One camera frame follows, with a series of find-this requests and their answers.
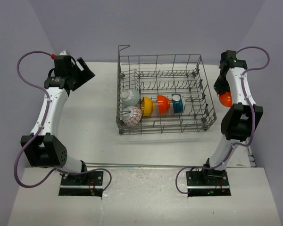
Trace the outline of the orange plastic bowl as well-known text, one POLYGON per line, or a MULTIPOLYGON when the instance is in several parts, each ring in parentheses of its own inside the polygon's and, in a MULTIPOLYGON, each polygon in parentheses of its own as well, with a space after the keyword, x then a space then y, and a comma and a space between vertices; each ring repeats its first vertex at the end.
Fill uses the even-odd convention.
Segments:
POLYGON ((219 93, 218 98, 220 103, 225 107, 231 107, 233 105, 231 92, 219 93))

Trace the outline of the pale green ceramic bowl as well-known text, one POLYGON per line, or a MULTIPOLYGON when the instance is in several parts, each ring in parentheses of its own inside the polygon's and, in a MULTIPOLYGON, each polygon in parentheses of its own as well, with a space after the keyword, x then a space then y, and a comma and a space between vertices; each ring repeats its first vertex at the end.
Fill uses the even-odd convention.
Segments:
POLYGON ((121 99, 123 106, 133 106, 136 105, 140 100, 140 93, 135 89, 124 90, 121 94, 121 99))

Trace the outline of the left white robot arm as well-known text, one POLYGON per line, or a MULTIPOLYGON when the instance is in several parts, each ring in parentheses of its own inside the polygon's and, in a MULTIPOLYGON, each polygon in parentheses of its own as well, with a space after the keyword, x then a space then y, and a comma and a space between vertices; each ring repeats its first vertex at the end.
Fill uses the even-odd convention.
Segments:
POLYGON ((95 74, 81 57, 74 59, 66 50, 50 57, 54 68, 50 69, 41 88, 44 99, 40 114, 30 134, 21 137, 20 144, 31 166, 52 167, 72 173, 72 180, 84 185, 89 178, 85 163, 68 155, 66 147, 58 139, 58 125, 70 93, 95 74))

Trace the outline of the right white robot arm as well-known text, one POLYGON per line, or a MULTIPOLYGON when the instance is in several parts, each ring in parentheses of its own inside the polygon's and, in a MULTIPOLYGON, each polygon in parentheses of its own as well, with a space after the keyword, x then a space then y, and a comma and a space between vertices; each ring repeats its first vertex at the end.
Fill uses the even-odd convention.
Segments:
POLYGON ((204 164, 201 180, 211 185, 218 174, 226 170, 229 158, 237 147, 248 147, 263 115, 263 108, 254 101, 248 84, 247 73, 251 71, 245 60, 236 57, 237 52, 227 50, 221 54, 220 73, 214 90, 220 98, 231 96, 231 106, 221 122, 221 140, 204 164))

